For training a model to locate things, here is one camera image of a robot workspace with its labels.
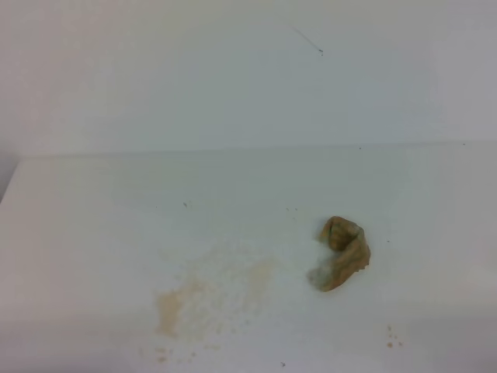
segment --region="crumbs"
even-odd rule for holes
[[[397,337],[397,335],[394,333],[394,330],[393,330],[393,328],[391,327],[391,325],[387,325],[387,331],[388,331],[388,339],[389,339],[389,342],[387,343],[387,347],[388,347],[388,348],[393,348],[393,347],[394,347],[394,345],[395,345],[394,340],[398,340],[398,337]],[[404,346],[404,344],[403,344],[401,341],[398,341],[398,342],[397,342],[397,346],[402,347],[402,346]]]

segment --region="stain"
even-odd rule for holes
[[[278,264],[273,257],[261,257],[264,253],[261,250],[243,242],[222,240],[203,255],[185,262],[181,277],[174,276],[179,286],[163,291],[156,298],[159,315],[156,333],[201,343],[210,334],[229,332],[224,322],[234,322],[238,314],[259,315]],[[230,295],[233,286],[237,291]]]
[[[262,306],[276,263],[277,261],[272,257],[264,258],[247,269],[248,289],[242,301],[243,311],[248,311],[251,306],[256,308]]]
[[[157,333],[177,338],[182,308],[196,293],[204,290],[205,287],[199,281],[193,279],[186,282],[178,290],[159,295],[156,301],[159,314]]]

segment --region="white wall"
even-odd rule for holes
[[[2,0],[0,151],[496,139],[496,40],[493,0]]]

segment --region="white background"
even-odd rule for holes
[[[496,13],[493,0],[3,0],[0,190],[24,155],[496,139]]]
[[[489,143],[23,161],[0,205],[2,371],[495,371],[496,158]],[[331,214],[372,254],[321,293],[306,273],[330,255],[315,236]],[[206,291],[157,334],[158,295],[192,277]]]

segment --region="crumpled brown paper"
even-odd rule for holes
[[[356,223],[334,216],[326,222],[320,240],[327,241],[330,249],[338,253],[308,275],[309,281],[321,291],[337,288],[370,262],[371,251],[364,230]]]

